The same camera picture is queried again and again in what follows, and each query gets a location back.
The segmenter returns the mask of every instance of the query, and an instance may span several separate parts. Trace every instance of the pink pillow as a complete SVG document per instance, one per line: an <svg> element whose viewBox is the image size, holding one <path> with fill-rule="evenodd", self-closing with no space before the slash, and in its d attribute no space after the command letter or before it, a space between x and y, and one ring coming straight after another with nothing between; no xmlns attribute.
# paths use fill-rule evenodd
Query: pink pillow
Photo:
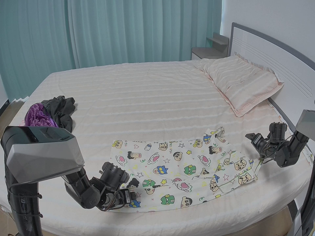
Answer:
<svg viewBox="0 0 315 236"><path fill-rule="evenodd" d="M198 69L204 71L237 117L272 96L283 81L265 68L238 55L223 59L202 59Z"/></svg>

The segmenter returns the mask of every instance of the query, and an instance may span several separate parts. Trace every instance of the bed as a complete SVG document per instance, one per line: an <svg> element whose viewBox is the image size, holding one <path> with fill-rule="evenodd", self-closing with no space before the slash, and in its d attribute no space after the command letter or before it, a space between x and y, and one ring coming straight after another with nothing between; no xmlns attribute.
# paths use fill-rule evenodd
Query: bed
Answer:
<svg viewBox="0 0 315 236"><path fill-rule="evenodd" d="M286 55L289 55L295 62L300 62L300 69L310 69L309 64L295 59L294 54L282 47L276 45L285 54L271 52L271 46L275 44L258 36L257 32L236 24L232 29L230 54L240 53L262 65L272 59L276 65L282 66L286 65L283 61L288 60ZM261 50L254 53L268 54L269 58L253 55L249 50L254 46ZM280 100L288 99L287 90L291 88L286 86L290 84L284 76L286 70L279 70L279 73L285 73L281 74L285 86L270 101L282 115L268 101L263 101L244 116L236 117L205 74L196 68L198 62L119 64L52 73L25 102L11 125L19 125L34 103L58 95L73 97L76 100L76 110L72 114L73 134L91 178L99 176L102 164L109 159L112 141L117 138L144 141L194 139L202 136L207 128L222 125L228 126L226 137L231 143L248 156L257 158L257 152L244 137L246 133L260 132L267 136L269 124L283 120L293 129L302 109L313 108L309 102L314 101L314 97L309 94L308 105L297 102L289 108L285 100ZM286 68L294 72L290 64ZM303 81L310 94L311 79ZM236 232L281 210L302 191L312 171L305 155L301 154L298 162L287 168L279 168L275 162L265 164L258 181L241 186L222 198L186 209L161 212L85 210L66 193L62 178L46 180L39 183L39 192L43 196L39 201L44 216L42 228L66 236L224 235ZM0 173L4 176L2 160ZM0 177L0 186L5 186L4 177ZM6 188L0 189L0 205L4 209L10 208Z"/></svg>

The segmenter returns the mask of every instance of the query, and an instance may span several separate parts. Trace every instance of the tiled floor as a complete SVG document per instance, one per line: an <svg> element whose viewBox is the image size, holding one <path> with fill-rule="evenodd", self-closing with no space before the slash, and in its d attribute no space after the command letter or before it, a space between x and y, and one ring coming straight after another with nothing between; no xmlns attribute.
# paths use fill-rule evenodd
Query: tiled floor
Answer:
<svg viewBox="0 0 315 236"><path fill-rule="evenodd" d="M0 137L6 126L10 124L13 117L19 111L23 101L11 103L0 116ZM292 225L292 220L288 207L271 215L241 231L227 236L283 236L286 235ZM18 232L11 214L0 209L0 236L8 234L15 235ZM54 234L43 232L44 236L54 236Z"/></svg>

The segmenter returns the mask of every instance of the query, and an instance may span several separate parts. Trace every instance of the cartoon print shirt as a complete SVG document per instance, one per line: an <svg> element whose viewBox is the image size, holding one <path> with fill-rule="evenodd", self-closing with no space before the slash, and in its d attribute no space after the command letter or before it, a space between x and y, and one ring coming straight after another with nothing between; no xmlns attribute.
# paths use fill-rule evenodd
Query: cartoon print shirt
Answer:
<svg viewBox="0 0 315 236"><path fill-rule="evenodd" d="M134 191L137 199L113 212L186 208L257 180L261 161L237 151L224 133L220 127L195 140L114 141L110 160L129 173L122 188Z"/></svg>

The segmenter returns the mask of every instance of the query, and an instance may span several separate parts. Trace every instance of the bed frame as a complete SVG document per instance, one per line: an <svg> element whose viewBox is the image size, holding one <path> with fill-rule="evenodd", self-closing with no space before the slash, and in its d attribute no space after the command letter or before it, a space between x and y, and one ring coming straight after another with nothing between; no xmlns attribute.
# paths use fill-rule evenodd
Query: bed frame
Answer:
<svg viewBox="0 0 315 236"><path fill-rule="evenodd" d="M294 132L303 109L315 109L315 62L273 37L232 23L228 56L235 52L270 67L284 81L269 101ZM308 146L314 155L315 142L310 140Z"/></svg>

